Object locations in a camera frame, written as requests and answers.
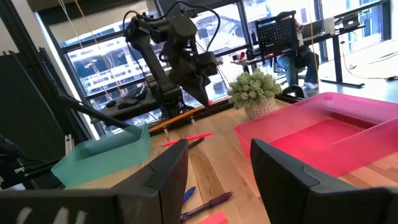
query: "table leg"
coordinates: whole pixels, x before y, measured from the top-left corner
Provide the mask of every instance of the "table leg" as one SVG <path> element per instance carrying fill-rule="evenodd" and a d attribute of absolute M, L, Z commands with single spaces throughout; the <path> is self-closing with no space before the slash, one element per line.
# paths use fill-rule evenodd
<path fill-rule="evenodd" d="M 361 88 L 364 86 L 364 83 L 345 83 L 343 82 L 343 71 L 341 70 L 341 54 L 340 54 L 340 41 L 338 36 L 332 38 L 333 41 L 333 54 L 335 55 L 335 72 L 336 72 L 336 80 L 325 80 L 321 79 L 321 81 L 326 82 L 326 83 L 334 83 L 334 84 L 340 84 L 340 85 L 348 85 L 348 86 L 353 86 L 356 88 Z"/>
<path fill-rule="evenodd" d="M 250 73 L 250 72 L 249 72 L 249 67 L 246 66 L 246 65 L 243 65 L 243 71 L 244 71 L 244 72 Z"/>

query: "pink plastic bin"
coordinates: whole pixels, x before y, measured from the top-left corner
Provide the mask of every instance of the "pink plastic bin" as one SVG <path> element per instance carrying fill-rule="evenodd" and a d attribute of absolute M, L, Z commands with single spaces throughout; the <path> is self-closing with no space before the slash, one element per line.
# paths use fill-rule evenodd
<path fill-rule="evenodd" d="M 235 127 L 335 177 L 398 151 L 398 104 L 323 93 Z"/>

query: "plastic bin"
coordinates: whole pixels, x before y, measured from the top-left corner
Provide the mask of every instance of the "plastic bin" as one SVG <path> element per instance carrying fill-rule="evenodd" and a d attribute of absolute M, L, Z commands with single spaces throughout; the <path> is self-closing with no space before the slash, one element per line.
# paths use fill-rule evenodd
<path fill-rule="evenodd" d="M 258 138 L 335 177 L 398 151 L 398 104 L 323 93 L 235 128 L 250 159 Z"/>
<path fill-rule="evenodd" d="M 148 158 L 149 149 L 147 125 L 130 126 L 121 133 L 78 144 L 51 171 L 66 187 L 73 187 L 140 164 Z"/>

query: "blue pen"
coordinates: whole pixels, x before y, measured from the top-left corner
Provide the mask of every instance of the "blue pen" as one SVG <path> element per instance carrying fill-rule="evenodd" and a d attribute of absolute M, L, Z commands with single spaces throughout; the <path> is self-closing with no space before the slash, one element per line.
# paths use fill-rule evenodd
<path fill-rule="evenodd" d="M 185 204 L 185 202 L 193 195 L 195 192 L 196 187 L 191 187 L 187 192 L 184 194 L 184 201 L 182 204 Z"/>

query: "window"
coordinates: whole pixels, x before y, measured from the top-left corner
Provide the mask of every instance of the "window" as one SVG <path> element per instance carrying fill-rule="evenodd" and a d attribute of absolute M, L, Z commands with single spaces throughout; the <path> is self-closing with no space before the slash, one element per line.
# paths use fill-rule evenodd
<path fill-rule="evenodd" d="M 219 7 L 215 11 L 219 14 L 221 23 L 209 50 L 217 54 L 246 44 L 237 5 L 230 4 Z M 196 35 L 198 44 L 206 48 L 217 28 L 218 20 L 216 16 L 212 12 L 206 11 L 199 13 L 198 17 L 193 18 L 192 21 L 198 28 Z M 199 47 L 198 51 L 201 53 L 204 50 Z"/>
<path fill-rule="evenodd" d="M 131 56 L 124 37 L 99 43 L 99 47 L 101 50 L 97 45 L 92 45 L 68 53 L 87 95 L 144 77 L 137 62 Z M 132 49 L 132 52 L 143 67 L 144 73 L 150 74 L 142 55 L 135 49 Z"/>
<path fill-rule="evenodd" d="M 323 15 L 325 17 L 335 16 L 376 1 L 378 0 L 323 0 Z M 343 47 L 341 50 L 344 50 L 345 54 L 373 45 L 382 39 L 382 7 L 380 5 L 363 10 L 358 16 L 360 23 L 366 27 L 340 37 L 341 40 L 346 41 L 346 44 L 340 46 L 340 48 Z M 328 58 L 331 59 L 333 58 L 332 41 L 327 40 L 326 46 Z"/>
<path fill-rule="evenodd" d="M 277 16 L 284 11 L 296 11 L 295 19 L 301 24 L 315 21 L 315 9 L 313 3 L 309 4 L 308 0 L 245 0 L 244 10 L 248 18 L 249 32 L 257 35 L 256 21 Z M 320 55 L 320 45 L 314 45 L 314 51 Z"/>

